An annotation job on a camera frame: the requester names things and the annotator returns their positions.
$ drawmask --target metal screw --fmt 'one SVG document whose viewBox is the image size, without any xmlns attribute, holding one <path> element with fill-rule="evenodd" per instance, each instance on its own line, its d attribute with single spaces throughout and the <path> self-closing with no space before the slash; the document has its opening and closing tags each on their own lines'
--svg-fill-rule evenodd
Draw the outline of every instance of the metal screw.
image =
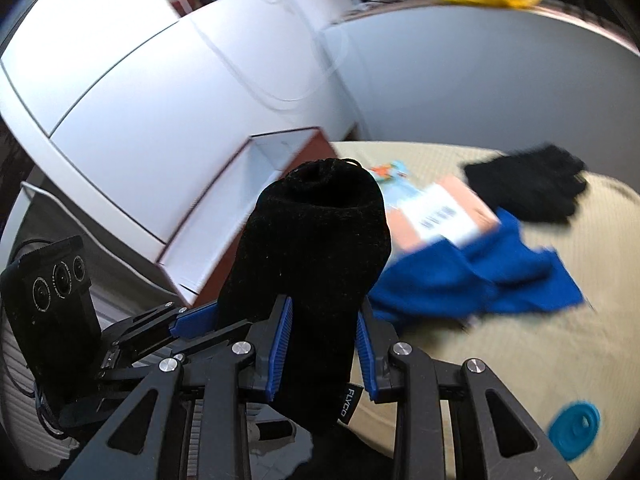
<svg viewBox="0 0 640 480">
<path fill-rule="evenodd" d="M 168 357 L 160 361 L 159 367 L 163 372 L 173 372 L 178 367 L 178 361 L 173 357 Z"/>
<path fill-rule="evenodd" d="M 414 351 L 414 349 L 411 348 L 411 345 L 409 343 L 404 343 L 402 341 L 397 342 L 393 346 L 393 350 L 394 350 L 394 354 L 397 354 L 397 355 L 409 355 L 412 351 Z"/>
<path fill-rule="evenodd" d="M 466 367 L 475 374 L 481 374 L 486 370 L 486 365 L 480 359 L 469 359 L 466 362 Z"/>
<path fill-rule="evenodd" d="M 237 343 L 234 343 L 231 349 L 234 354 L 237 355 L 248 354 L 251 351 L 251 343 L 248 341 L 238 341 Z"/>
</svg>

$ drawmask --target cabinet door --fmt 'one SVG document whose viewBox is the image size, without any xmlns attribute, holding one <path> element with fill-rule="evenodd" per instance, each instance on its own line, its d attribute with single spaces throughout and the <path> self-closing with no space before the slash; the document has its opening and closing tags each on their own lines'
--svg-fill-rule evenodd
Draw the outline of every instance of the cabinet door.
<svg viewBox="0 0 640 480">
<path fill-rule="evenodd" d="M 51 140 L 113 203 L 167 242 L 249 135 L 284 129 L 282 123 L 183 19 L 100 79 Z"/>
<path fill-rule="evenodd" d="M 165 0 L 38 0 L 2 65 L 50 135 L 96 81 L 177 19 Z"/>
</svg>

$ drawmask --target fabric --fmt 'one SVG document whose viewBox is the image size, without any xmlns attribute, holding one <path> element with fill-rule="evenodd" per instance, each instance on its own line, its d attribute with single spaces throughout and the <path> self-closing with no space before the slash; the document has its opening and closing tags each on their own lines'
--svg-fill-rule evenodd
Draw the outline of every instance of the fabric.
<svg viewBox="0 0 640 480">
<path fill-rule="evenodd" d="M 382 194 L 352 162 L 300 165 L 260 194 L 218 298 L 217 327 L 266 319 L 278 294 L 293 324 L 274 409 L 313 434 L 340 415 L 356 316 L 391 250 Z"/>
<path fill-rule="evenodd" d="M 533 251 L 503 209 L 500 226 L 459 249 L 446 239 L 391 265 L 369 293 L 376 317 L 404 326 L 417 317 L 462 319 L 493 312 L 552 312 L 582 302 L 558 254 Z"/>
<path fill-rule="evenodd" d="M 491 209 L 501 207 L 527 222 L 566 223 L 587 187 L 585 165 L 552 144 L 464 166 L 471 189 Z"/>
<path fill-rule="evenodd" d="M 365 167 L 402 160 L 418 188 L 447 173 L 462 176 L 460 164 L 498 154 L 412 142 L 338 142 L 334 148 Z M 522 239 L 529 247 L 556 249 L 586 307 L 487 316 L 468 332 L 455 322 L 424 320 L 402 338 L 435 359 L 481 358 L 544 429 L 566 405 L 593 403 L 602 417 L 598 436 L 570 466 L 579 480 L 606 480 L 640 428 L 640 196 L 606 176 L 585 178 L 589 189 L 569 225 L 523 224 Z M 351 382 L 362 384 L 360 378 L 356 358 Z M 442 404 L 453 478 L 451 425 Z M 373 404 L 365 394 L 349 428 L 390 454 L 395 422 L 395 405 Z"/>
</svg>

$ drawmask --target bed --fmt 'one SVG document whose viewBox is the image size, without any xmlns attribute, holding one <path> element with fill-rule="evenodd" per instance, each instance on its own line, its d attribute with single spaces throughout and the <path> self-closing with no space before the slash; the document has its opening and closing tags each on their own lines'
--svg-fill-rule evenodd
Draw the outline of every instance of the bed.
<svg viewBox="0 0 640 480">
<path fill-rule="evenodd" d="M 495 153 L 412 142 L 337 142 L 334 148 L 364 167 L 402 160 L 418 187 L 447 173 L 462 177 L 462 162 Z M 569 226 L 523 225 L 527 245 L 558 250 L 584 304 L 551 316 L 485 317 L 467 330 L 424 320 L 401 337 L 435 359 L 460 364 L 481 358 L 544 429 L 569 403 L 592 402 L 600 412 L 600 431 L 570 465 L 579 480 L 606 480 L 640 428 L 640 196 L 606 176 L 588 173 L 587 180 L 590 188 Z M 362 384 L 357 359 L 352 380 Z M 395 406 L 365 397 L 350 428 L 391 454 Z M 450 420 L 443 408 L 447 473 L 454 478 Z"/>
</svg>

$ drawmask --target blue bottle cap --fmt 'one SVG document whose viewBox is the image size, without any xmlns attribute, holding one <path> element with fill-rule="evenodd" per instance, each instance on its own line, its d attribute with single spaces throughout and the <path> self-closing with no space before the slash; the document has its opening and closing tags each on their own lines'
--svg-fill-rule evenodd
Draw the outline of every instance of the blue bottle cap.
<svg viewBox="0 0 640 480">
<path fill-rule="evenodd" d="M 558 413 L 548 436 L 562 458 L 570 462 L 589 449 L 599 427 L 598 409 L 590 402 L 576 402 Z"/>
</svg>

